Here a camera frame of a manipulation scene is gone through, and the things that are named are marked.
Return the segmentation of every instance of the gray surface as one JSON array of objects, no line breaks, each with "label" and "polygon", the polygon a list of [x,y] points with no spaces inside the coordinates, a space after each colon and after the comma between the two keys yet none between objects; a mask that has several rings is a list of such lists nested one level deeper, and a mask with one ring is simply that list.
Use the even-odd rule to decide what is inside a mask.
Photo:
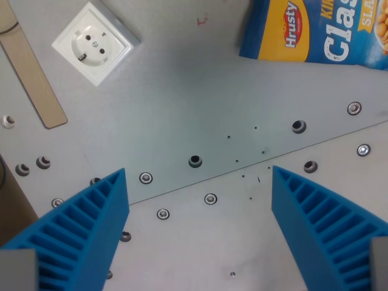
[{"label": "gray surface", "polygon": [[0,250],[0,289],[38,291],[38,262],[34,250]]},{"label": "gray surface", "polygon": [[[363,142],[373,151],[359,157]],[[115,276],[104,290],[305,291],[271,212],[272,166],[388,221],[387,148],[385,122],[130,206],[124,229],[132,239],[119,243],[110,267]],[[307,174],[303,166],[311,160],[319,169]],[[205,204],[208,193],[217,195],[215,205]],[[160,208],[170,211],[168,220],[156,217]]]},{"label": "gray surface", "polygon": [[372,291],[388,290],[388,237],[373,238],[370,243]]},{"label": "gray surface", "polygon": [[[41,130],[12,77],[0,80],[0,115],[19,115],[19,128],[0,140],[4,159],[11,168],[41,155],[52,161],[18,178],[39,214],[43,197],[66,199],[121,167],[134,203],[388,119],[386,72],[238,57],[248,0],[105,1],[141,44],[94,87],[51,48],[85,3],[11,0],[69,119]],[[349,116],[356,100],[363,110]],[[298,119],[307,123],[301,135],[291,131]],[[192,155],[200,168],[189,167]],[[141,184],[142,172],[154,181]]]}]

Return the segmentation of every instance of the white socket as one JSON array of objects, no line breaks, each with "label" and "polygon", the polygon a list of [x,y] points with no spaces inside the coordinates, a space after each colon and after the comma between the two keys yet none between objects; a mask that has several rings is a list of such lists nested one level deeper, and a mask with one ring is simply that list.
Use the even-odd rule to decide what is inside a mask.
[{"label": "white socket", "polygon": [[96,5],[88,2],[52,46],[98,86],[139,42],[102,3]]}]

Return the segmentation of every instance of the snack bag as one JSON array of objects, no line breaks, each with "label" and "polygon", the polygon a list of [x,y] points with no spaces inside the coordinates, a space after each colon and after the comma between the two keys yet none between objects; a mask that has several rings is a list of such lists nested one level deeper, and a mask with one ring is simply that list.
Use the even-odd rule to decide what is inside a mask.
[{"label": "snack bag", "polygon": [[240,56],[388,70],[388,0],[254,0]]}]

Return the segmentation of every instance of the metal washer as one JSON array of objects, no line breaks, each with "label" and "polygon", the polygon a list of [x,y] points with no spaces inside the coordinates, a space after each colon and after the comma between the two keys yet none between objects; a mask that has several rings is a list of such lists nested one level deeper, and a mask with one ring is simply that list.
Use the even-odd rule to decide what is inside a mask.
[{"label": "metal washer", "polygon": [[51,201],[51,205],[53,208],[57,208],[63,203],[63,200],[61,198],[55,198],[53,201]]},{"label": "metal washer", "polygon": [[144,173],[140,174],[139,180],[143,184],[150,184],[152,182],[152,180],[153,180],[153,177],[152,177],[152,175],[150,173],[144,172]]},{"label": "metal washer", "polygon": [[347,106],[347,112],[349,115],[357,115],[361,112],[362,106],[359,102],[352,102]]},{"label": "metal washer", "polygon": [[357,155],[359,156],[367,156],[370,154],[370,145],[368,144],[361,144],[357,148]]},{"label": "metal washer", "polygon": [[207,205],[213,205],[217,202],[217,196],[213,193],[206,194],[205,203]]},{"label": "metal washer", "polygon": [[159,209],[156,215],[160,220],[166,220],[170,217],[170,212],[167,209]]}]

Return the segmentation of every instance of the wooden stick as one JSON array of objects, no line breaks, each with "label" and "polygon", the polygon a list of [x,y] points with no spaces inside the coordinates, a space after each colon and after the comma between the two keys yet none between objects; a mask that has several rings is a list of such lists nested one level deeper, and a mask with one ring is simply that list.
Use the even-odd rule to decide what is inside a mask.
[{"label": "wooden stick", "polygon": [[32,104],[48,129],[65,124],[67,118],[36,59],[8,0],[0,0],[0,42]]}]

